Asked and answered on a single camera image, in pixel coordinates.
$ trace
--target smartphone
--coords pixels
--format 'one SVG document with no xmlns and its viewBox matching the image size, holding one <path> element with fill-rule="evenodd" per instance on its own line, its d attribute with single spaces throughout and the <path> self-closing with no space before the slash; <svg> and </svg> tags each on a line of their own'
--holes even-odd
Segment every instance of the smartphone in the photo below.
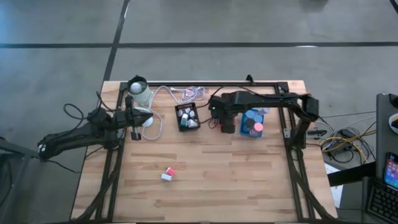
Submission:
<svg viewBox="0 0 398 224">
<path fill-rule="evenodd" d="M 394 189 L 398 190 L 398 156 L 392 152 L 387 154 L 386 173 L 384 182 Z"/>
</svg>

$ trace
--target concrete floor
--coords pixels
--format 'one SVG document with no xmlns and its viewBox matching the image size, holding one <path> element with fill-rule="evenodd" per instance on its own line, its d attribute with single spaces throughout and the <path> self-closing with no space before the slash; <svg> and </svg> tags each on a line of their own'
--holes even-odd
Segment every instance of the concrete floor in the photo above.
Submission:
<svg viewBox="0 0 398 224">
<path fill-rule="evenodd" d="M 0 0 L 0 44 L 112 43 L 123 1 Z M 387 42 L 398 41 L 397 21 L 389 0 L 132 0 L 120 43 Z M 0 49 L 0 136 L 34 149 L 46 134 L 74 127 L 62 106 L 93 109 L 110 52 Z M 110 80 L 305 80 L 329 116 L 374 111 L 377 93 L 397 93 L 397 55 L 398 47 L 119 49 Z M 368 116 L 327 121 L 339 128 Z M 374 146 L 374 136 L 367 140 Z M 83 154 L 55 160 L 79 170 Z M 68 220 L 78 179 L 32 161 L 13 223 Z"/>
</svg>

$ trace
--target black basket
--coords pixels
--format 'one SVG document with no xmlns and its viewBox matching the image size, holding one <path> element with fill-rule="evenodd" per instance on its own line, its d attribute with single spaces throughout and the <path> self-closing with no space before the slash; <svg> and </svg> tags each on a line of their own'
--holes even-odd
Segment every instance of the black basket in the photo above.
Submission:
<svg viewBox="0 0 398 224">
<path fill-rule="evenodd" d="M 195 103 L 186 103 L 184 105 L 177 105 L 177 106 L 174 106 L 174 108 L 175 108 L 175 115 L 177 117 L 178 130 L 180 130 L 180 132 L 194 131 L 194 130 L 197 130 L 200 128 L 199 114 L 198 114 L 197 106 L 195 105 Z M 178 116 L 178 112 L 180 110 L 184 110 L 185 108 L 191 108 L 191 110 L 193 110 L 195 112 L 196 120 L 198 121 L 197 127 L 188 128 L 188 127 L 181 126 L 181 117 Z"/>
</svg>

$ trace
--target wooden tabletop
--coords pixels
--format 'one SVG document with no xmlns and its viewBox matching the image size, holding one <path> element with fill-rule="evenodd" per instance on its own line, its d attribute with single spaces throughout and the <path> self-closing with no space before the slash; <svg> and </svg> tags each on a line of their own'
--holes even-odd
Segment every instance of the wooden tabletop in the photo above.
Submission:
<svg viewBox="0 0 398 224">
<path fill-rule="evenodd" d="M 290 92 L 306 93 L 303 81 L 288 83 Z M 196 104 L 206 104 L 216 89 L 206 88 L 206 98 Z M 274 94 L 271 87 L 251 89 Z M 119 82 L 104 82 L 101 96 L 109 107 L 115 107 L 118 90 Z M 236 90 L 240 89 L 226 87 L 217 95 Z M 159 91 L 152 108 L 164 119 L 164 127 L 157 141 L 132 141 L 127 133 L 114 222 L 297 220 L 277 108 L 271 108 L 265 116 L 262 138 L 252 139 L 239 134 L 239 125 L 235 134 L 223 134 L 219 127 L 210 129 L 207 124 L 198 131 L 180 133 L 175 105 L 166 90 Z M 210 117 L 207 108 L 200 108 L 198 113 L 202 121 Z M 156 136 L 159 123 L 154 116 L 154 123 L 146 130 L 146 135 Z M 89 147 L 87 153 L 97 147 Z M 86 159 L 72 218 L 78 217 L 98 193 L 105 157 L 106 151 L 102 150 Z M 304 161 L 312 192 L 336 217 L 319 147 L 307 146 Z M 160 179 L 168 167 L 175 170 L 172 182 Z M 302 192 L 300 197 L 307 217 Z M 109 193 L 104 203 L 104 215 L 108 199 Z"/>
</svg>

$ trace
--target pink cube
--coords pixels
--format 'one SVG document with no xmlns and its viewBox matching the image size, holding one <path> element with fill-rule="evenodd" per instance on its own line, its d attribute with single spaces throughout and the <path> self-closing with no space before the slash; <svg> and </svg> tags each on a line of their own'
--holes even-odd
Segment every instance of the pink cube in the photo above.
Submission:
<svg viewBox="0 0 398 224">
<path fill-rule="evenodd" d="M 175 171 L 171 167 L 167 168 L 167 170 L 166 170 L 167 175 L 170 175 L 170 176 L 173 176 L 174 172 Z"/>
</svg>

